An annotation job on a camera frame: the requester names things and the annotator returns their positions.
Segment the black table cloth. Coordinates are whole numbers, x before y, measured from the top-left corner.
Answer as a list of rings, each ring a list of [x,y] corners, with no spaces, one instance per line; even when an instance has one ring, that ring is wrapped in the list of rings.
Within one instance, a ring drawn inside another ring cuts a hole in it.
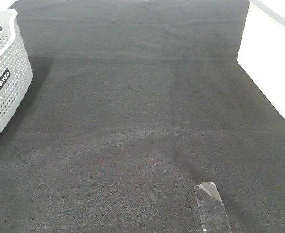
[[[237,63],[246,0],[20,0],[33,80],[0,135],[0,233],[285,233],[285,120]]]

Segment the clear tape strip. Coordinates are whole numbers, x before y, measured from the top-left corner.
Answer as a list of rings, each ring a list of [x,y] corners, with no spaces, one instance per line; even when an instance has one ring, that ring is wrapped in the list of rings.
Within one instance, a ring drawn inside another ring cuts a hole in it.
[[[213,182],[202,182],[194,187],[204,233],[231,233],[227,213]]]

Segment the grey perforated laundry basket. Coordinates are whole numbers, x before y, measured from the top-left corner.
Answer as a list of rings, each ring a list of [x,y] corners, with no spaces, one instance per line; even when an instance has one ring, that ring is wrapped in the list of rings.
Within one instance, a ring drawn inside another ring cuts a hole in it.
[[[0,9],[0,134],[23,100],[33,78],[14,9]]]

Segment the white plastic storage bin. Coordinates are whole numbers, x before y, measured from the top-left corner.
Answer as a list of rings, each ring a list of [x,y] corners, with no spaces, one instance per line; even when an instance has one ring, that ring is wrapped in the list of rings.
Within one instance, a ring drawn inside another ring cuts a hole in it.
[[[237,62],[285,119],[285,0],[251,0]]]

